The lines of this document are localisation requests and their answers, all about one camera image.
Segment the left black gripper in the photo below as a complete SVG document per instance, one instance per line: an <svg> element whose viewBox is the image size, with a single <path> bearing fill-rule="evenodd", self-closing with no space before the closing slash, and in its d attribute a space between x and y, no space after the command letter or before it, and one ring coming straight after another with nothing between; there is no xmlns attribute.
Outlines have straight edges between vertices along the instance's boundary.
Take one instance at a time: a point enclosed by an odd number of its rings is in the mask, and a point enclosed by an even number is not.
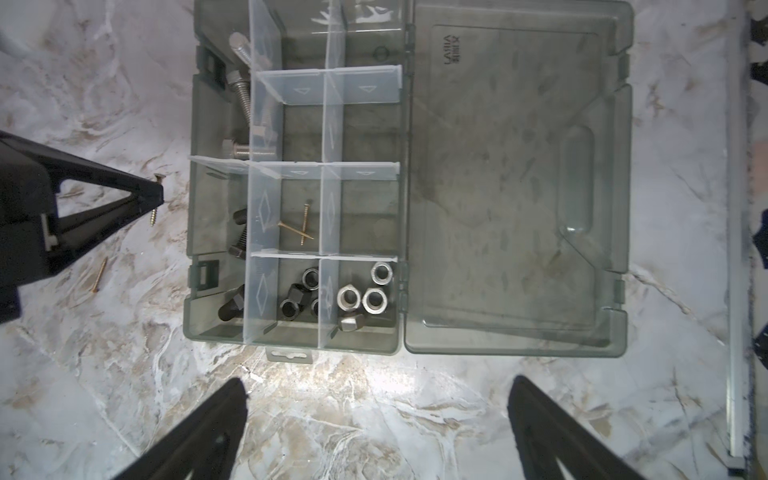
<svg viewBox="0 0 768 480"><path fill-rule="evenodd" d="M124 196L60 216L61 184L75 181ZM1 322L22 314L19 288L59 273L57 249L81 255L154 208L155 181L94 161L1 137Z"/></svg>

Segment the black hex bolt pair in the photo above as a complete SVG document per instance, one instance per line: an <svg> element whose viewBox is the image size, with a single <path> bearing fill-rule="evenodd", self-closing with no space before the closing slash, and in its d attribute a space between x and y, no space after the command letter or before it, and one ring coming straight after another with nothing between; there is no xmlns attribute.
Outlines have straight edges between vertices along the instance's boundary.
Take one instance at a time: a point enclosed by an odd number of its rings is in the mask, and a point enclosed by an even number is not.
<svg viewBox="0 0 768 480"><path fill-rule="evenodd" d="M235 211L232 218L236 225L246 225L248 221L248 209L243 208Z"/></svg>
<svg viewBox="0 0 768 480"><path fill-rule="evenodd" d="M239 239L228 248L228 253L238 259L247 257L247 230L244 229Z"/></svg>

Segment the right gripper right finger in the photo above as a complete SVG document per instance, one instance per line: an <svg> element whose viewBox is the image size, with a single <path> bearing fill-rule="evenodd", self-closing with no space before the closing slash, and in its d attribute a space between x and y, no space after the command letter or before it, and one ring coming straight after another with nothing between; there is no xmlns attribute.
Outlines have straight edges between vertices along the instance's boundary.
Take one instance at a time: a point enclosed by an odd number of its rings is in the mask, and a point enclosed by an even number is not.
<svg viewBox="0 0 768 480"><path fill-rule="evenodd" d="M523 375L514 378L508 414L527 479L639 479L641 475L593 437Z"/></svg>

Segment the clear plastic organizer box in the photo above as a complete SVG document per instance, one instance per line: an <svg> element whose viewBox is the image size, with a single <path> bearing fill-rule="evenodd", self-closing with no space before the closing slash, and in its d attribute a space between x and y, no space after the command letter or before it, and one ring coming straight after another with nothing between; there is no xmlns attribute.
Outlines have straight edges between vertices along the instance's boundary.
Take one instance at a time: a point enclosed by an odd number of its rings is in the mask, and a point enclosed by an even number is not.
<svg viewBox="0 0 768 480"><path fill-rule="evenodd" d="M198 1L193 19L188 339L298 362L625 352L629 2ZM250 125L232 70L250 79ZM250 158L225 158L224 139ZM315 240L301 246L277 223L301 230L305 203ZM244 229L241 260L228 248ZM310 267L319 316L310 303L286 320ZM347 284L353 312L337 305ZM243 317L221 321L241 285ZM371 287L388 296L381 315L363 308ZM354 314L364 326L342 332Z"/></svg>

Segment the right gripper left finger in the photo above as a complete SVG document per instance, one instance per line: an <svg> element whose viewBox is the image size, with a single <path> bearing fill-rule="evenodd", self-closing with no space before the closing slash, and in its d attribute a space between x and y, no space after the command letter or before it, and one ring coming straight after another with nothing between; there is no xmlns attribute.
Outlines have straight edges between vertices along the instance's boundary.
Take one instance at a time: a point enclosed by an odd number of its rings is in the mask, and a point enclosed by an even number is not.
<svg viewBox="0 0 768 480"><path fill-rule="evenodd" d="M247 394L228 380L119 479L228 479L247 419Z"/></svg>

